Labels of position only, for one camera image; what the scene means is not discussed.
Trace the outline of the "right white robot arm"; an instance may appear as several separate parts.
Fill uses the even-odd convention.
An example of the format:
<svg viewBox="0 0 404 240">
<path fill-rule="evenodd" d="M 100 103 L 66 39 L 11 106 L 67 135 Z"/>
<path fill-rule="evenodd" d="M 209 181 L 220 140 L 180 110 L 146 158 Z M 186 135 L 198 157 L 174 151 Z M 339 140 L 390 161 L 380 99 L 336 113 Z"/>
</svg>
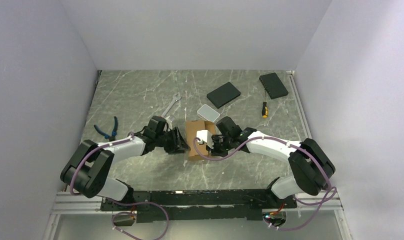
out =
<svg viewBox="0 0 404 240">
<path fill-rule="evenodd" d="M 336 168 L 315 140 L 285 140 L 252 127 L 241 129 L 228 116 L 216 126 L 219 134 L 202 130 L 196 134 L 198 144 L 205 144 L 216 160 L 225 160 L 232 153 L 243 151 L 280 160 L 290 167 L 287 176 L 278 177 L 266 188 L 265 200 L 270 207 L 279 207 L 285 198 L 295 194 L 316 196 L 322 190 L 331 189 L 330 179 Z"/>
</svg>

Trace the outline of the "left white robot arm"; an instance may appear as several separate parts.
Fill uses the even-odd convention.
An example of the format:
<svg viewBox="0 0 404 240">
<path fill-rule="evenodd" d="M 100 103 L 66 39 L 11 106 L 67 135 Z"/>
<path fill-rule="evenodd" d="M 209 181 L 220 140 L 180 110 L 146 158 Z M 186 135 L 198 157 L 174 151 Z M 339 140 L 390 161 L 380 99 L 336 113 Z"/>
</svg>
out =
<svg viewBox="0 0 404 240">
<path fill-rule="evenodd" d="M 111 166 L 131 157 L 140 157 L 162 148 L 168 155 L 190 150 L 177 127 L 166 130 L 167 121 L 153 116 L 138 132 L 114 141 L 97 143 L 84 140 L 62 169 L 60 180 L 69 185 L 72 195 L 95 196 L 114 200 L 121 210 L 134 203 L 134 189 L 127 183 L 110 178 Z"/>
</svg>

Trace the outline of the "silver open-end wrench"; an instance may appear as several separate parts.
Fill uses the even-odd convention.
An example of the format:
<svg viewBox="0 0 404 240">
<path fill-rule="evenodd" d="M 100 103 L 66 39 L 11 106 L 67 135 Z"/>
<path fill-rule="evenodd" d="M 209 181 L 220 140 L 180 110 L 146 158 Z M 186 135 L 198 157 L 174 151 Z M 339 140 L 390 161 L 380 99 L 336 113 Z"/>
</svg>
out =
<svg viewBox="0 0 404 240">
<path fill-rule="evenodd" d="M 180 95 L 180 93 L 176 93 L 173 95 L 172 97 L 172 101 L 168 104 L 168 106 L 166 107 L 166 109 L 162 112 L 162 114 L 160 115 L 160 117 L 164 118 L 167 113 L 170 111 L 170 109 L 174 106 L 174 104 L 178 101 L 180 101 L 182 98 L 182 96 Z"/>
</svg>

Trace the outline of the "yellow black screwdriver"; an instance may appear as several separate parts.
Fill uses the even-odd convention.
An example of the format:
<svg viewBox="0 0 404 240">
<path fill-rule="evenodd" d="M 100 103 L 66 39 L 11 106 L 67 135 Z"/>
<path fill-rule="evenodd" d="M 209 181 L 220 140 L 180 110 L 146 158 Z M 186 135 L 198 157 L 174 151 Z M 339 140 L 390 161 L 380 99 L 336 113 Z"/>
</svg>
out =
<svg viewBox="0 0 404 240">
<path fill-rule="evenodd" d="M 267 106 L 267 91 L 264 91 L 264 101 L 262 102 L 262 110 L 261 110 L 261 114 L 263 118 L 267 118 L 268 117 L 268 106 Z"/>
</svg>

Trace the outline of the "black flat network switch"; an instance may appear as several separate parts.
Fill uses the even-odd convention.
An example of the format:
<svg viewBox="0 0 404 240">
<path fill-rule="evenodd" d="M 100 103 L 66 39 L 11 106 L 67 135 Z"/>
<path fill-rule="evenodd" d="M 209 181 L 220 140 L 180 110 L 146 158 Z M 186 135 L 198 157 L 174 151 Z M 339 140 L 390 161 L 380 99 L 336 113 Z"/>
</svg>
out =
<svg viewBox="0 0 404 240">
<path fill-rule="evenodd" d="M 241 92 L 229 81 L 209 92 L 207 99 L 217 108 L 221 108 L 241 95 Z"/>
</svg>

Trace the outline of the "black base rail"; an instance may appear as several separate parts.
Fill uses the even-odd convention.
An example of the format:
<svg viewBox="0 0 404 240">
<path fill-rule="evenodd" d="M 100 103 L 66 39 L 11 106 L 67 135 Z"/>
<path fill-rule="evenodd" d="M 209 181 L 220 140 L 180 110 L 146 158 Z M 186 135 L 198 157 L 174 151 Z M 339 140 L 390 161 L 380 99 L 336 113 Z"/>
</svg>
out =
<svg viewBox="0 0 404 240">
<path fill-rule="evenodd" d="M 269 210 L 295 209 L 292 196 L 273 199 L 263 188 L 229 190 L 135 191 L 136 221 L 222 220 L 260 221 Z"/>
</svg>

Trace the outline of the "black ported switch box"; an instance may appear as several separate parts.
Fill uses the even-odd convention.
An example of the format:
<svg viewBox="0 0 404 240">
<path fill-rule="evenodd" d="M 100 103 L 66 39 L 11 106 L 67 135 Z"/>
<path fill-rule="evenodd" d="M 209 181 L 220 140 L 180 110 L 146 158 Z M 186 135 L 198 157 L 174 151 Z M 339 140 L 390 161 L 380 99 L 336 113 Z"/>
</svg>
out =
<svg viewBox="0 0 404 240">
<path fill-rule="evenodd" d="M 258 79 L 270 99 L 285 97 L 289 94 L 288 90 L 275 72 L 260 75 Z"/>
</svg>

